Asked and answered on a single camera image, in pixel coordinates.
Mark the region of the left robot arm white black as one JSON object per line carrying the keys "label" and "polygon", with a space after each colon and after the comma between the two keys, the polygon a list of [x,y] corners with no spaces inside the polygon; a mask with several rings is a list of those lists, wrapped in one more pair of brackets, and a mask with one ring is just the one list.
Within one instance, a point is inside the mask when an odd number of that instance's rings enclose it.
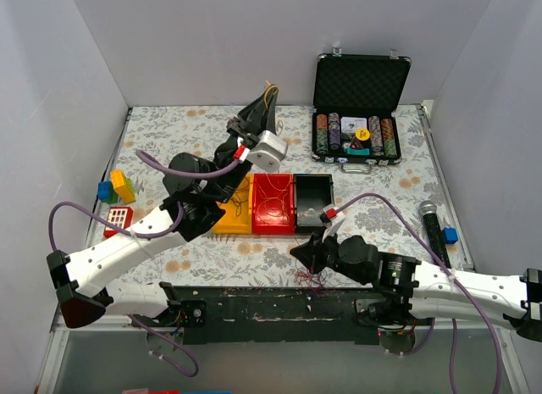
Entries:
{"label": "left robot arm white black", "polygon": [[47,255],[60,313],[70,329],[91,325],[104,315],[140,315],[173,325],[182,313],[172,286],[126,284],[119,277],[149,258],[181,247],[208,233],[253,166],[275,172],[287,154],[277,136],[275,108],[279,88],[270,84],[226,126],[228,138],[212,160],[179,153],[169,165],[149,153],[136,156],[163,174],[168,193],[147,216],[84,250],[66,253],[53,246]]}

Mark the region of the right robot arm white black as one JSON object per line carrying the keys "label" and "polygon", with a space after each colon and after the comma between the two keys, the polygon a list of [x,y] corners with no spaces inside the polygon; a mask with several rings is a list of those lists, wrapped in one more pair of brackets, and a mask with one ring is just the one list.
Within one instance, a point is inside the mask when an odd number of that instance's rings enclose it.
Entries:
{"label": "right robot arm white black", "polygon": [[371,286],[380,300],[363,303],[363,325],[403,325],[410,319],[477,320],[515,331],[530,341],[541,339],[541,273],[481,275],[442,269],[437,264],[381,252],[361,236],[338,241],[315,232],[290,255],[312,274],[324,269]]}

